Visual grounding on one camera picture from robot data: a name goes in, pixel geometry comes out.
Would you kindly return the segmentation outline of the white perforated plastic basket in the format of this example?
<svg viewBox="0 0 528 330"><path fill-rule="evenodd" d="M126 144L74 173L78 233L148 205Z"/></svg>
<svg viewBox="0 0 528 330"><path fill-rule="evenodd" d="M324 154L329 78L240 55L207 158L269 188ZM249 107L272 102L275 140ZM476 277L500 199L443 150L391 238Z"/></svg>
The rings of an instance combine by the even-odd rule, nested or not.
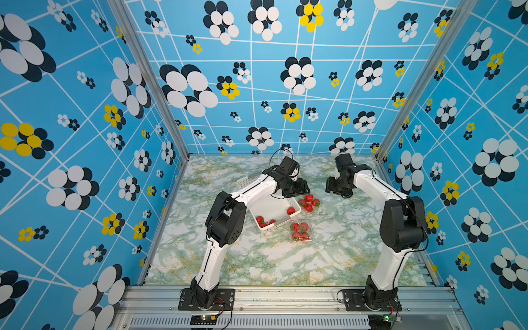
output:
<svg viewBox="0 0 528 330"><path fill-rule="evenodd" d="M294 198L284 197L282 190L277 188L277 181L271 176L260 174L252 179L242 177L236 184L239 190L233 192L232 197L246 205L261 234L265 234L277 226L285 225L301 214L301 207L297 201ZM287 214L289 207L295 208L294 214ZM258 216L264 218L264 226L262 227L257 223ZM276 222L268 225L273 219Z"/></svg>

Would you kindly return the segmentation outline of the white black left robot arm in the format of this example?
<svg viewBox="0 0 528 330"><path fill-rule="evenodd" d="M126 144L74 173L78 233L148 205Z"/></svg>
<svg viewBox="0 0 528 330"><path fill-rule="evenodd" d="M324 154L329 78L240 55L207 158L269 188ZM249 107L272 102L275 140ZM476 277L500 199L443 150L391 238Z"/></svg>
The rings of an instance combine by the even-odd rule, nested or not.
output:
<svg viewBox="0 0 528 330"><path fill-rule="evenodd" d="M306 180L300 178L300 166L271 166L238 191L221 191L217 195L206 218L206 253L190 286L192 296L201 308L213 306L221 267L229 247L243 231L247 210L260 199L271 197L276 192L286 198L310 192Z"/></svg>

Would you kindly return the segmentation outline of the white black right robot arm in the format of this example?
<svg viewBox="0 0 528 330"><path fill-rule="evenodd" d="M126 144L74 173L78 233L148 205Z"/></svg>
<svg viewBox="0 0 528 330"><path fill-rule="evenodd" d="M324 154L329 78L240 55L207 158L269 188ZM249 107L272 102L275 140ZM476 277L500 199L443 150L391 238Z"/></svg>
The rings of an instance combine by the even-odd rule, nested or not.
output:
<svg viewBox="0 0 528 330"><path fill-rule="evenodd" d="M395 190L371 167L356 164L347 153L337 156L335 165L339 176L327 179L326 192L350 198L360 189L382 207L379 235L384 245L364 290L366 306L379 310L395 301L408 258L428 239L424 202Z"/></svg>

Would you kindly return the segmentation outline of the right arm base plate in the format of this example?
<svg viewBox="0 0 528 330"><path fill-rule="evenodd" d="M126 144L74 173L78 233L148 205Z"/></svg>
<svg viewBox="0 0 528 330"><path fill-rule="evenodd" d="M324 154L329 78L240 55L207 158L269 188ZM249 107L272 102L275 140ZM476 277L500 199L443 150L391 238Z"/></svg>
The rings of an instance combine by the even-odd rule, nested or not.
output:
<svg viewBox="0 0 528 330"><path fill-rule="evenodd" d="M348 312L401 312L402 306L394 290L383 291L375 287L340 290L337 299Z"/></svg>

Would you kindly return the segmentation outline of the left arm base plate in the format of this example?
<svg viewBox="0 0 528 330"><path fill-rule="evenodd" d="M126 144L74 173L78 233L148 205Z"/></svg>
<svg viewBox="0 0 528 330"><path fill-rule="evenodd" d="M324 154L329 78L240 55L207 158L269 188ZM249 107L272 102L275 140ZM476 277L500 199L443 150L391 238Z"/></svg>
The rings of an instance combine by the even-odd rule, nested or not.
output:
<svg viewBox="0 0 528 330"><path fill-rule="evenodd" d="M221 310L230 311L235 302L234 289L216 289L211 292L203 291L200 287L195 290L184 288L180 292L180 302L178 309L180 311L191 312L220 312Z"/></svg>

